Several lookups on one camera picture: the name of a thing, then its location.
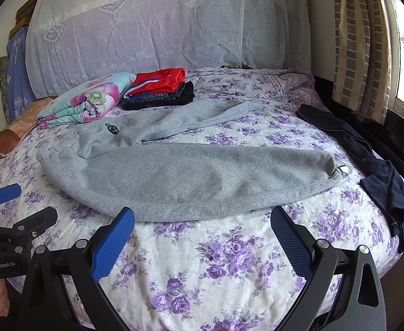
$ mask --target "mattress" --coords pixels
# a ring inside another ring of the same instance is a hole
[[[338,187],[284,205],[284,209],[315,238],[325,238],[335,247],[354,250],[360,244],[367,245],[380,276],[397,262],[398,239],[391,238],[385,218],[358,185],[363,174],[334,139],[294,114],[301,103],[325,109],[313,89],[310,73],[205,68],[187,76],[195,85],[196,99],[252,98],[259,100],[263,109],[153,143],[328,150],[344,160],[352,172]],[[106,118],[128,113],[142,111],[115,108]],[[34,130],[14,154],[0,160],[0,187],[11,183],[22,187],[20,198],[0,206],[1,226],[11,226],[49,205],[58,211],[56,224],[35,239],[34,246],[67,248],[111,222],[110,217],[81,205],[51,184],[36,160],[38,148],[49,148],[74,128],[78,126]],[[132,331],[211,331],[220,326],[273,330],[305,280],[295,274],[274,236],[270,213],[271,208],[266,208],[201,221],[137,222],[110,275],[100,284]],[[23,277],[10,281],[22,289]],[[331,307],[338,282],[335,276],[321,312]],[[66,285],[79,319],[90,327],[70,277],[66,277]]]

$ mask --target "red garment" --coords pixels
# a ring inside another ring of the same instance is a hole
[[[138,73],[130,88],[125,92],[124,98],[143,92],[150,92],[151,94],[172,93],[184,81],[185,70],[183,68],[167,68],[154,72]]]

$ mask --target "blue curtain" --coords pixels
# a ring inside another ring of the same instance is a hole
[[[21,27],[7,44],[7,102],[12,119],[17,118],[35,100],[26,70],[27,30],[28,26]]]

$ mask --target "gray sweatpants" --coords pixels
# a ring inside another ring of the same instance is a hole
[[[79,202],[111,216],[129,207],[138,221],[241,213],[295,202],[340,182],[334,157],[324,151],[141,144],[238,119],[259,108],[258,101],[204,99],[139,111],[81,126],[36,156],[47,177]]]

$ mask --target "navy blue pants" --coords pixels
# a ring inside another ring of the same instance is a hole
[[[404,181],[391,162],[377,159],[369,143],[349,124],[319,109],[301,105],[296,115],[337,139],[357,168],[366,175],[360,186],[385,216],[392,236],[404,251]]]

